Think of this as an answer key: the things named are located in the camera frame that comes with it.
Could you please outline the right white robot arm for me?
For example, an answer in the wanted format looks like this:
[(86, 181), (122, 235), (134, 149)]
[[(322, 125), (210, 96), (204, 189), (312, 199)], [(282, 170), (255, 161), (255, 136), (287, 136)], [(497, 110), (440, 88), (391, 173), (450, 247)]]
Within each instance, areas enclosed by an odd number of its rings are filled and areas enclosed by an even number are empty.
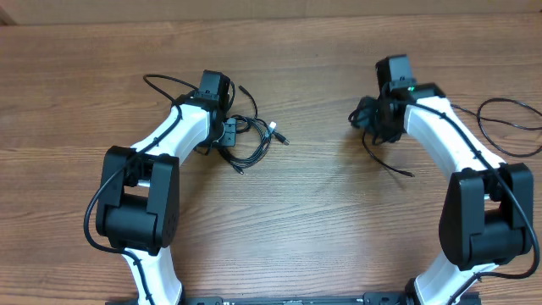
[(534, 178), (525, 164), (508, 164), (459, 120), (434, 84), (397, 87), (363, 97), (349, 123), (373, 144), (408, 134), (448, 178), (439, 222), (441, 252), (403, 292), (370, 292), (366, 304), (479, 304), (468, 289), (485, 277), (526, 279), (539, 268), (534, 230)]

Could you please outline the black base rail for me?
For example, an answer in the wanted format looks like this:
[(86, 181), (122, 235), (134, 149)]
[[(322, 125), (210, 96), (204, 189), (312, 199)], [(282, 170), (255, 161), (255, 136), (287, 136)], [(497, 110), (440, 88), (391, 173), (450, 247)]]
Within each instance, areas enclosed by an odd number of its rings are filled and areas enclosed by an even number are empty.
[(404, 292), (367, 292), (357, 297), (240, 298), (188, 297), (186, 305), (407, 305), (414, 301)]

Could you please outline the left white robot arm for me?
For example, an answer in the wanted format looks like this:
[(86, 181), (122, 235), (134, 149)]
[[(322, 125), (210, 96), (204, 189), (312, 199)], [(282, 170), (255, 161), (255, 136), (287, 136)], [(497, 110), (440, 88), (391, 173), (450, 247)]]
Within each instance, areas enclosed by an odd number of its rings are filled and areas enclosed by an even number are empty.
[(180, 166), (197, 147), (221, 141), (234, 96), (229, 77), (206, 70), (199, 86), (169, 98), (169, 116), (155, 131), (104, 156), (84, 235), (97, 250), (125, 259), (138, 291), (134, 304), (183, 300), (170, 249), (180, 218)]

